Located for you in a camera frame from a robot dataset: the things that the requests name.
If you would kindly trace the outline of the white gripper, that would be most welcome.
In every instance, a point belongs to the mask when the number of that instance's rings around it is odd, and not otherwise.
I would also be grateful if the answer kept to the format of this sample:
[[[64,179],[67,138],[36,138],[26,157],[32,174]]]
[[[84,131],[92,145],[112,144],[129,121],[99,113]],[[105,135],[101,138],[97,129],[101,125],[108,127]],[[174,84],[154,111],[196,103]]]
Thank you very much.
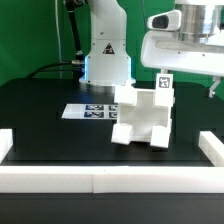
[[[224,77],[224,32],[208,39],[207,43],[178,41],[174,32],[149,31],[143,38],[141,62],[144,67],[204,74],[213,76],[209,98]]]

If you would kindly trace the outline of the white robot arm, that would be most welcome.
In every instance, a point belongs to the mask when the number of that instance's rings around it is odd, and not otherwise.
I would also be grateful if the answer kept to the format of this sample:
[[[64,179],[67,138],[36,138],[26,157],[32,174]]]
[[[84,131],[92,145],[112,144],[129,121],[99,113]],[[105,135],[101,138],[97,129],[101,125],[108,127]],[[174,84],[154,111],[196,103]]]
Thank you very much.
[[[80,83],[99,91],[132,81],[126,53],[126,12],[117,0],[88,0],[91,50]],[[224,77],[224,0],[174,0],[174,9],[151,16],[141,47],[141,63],[161,71]]]

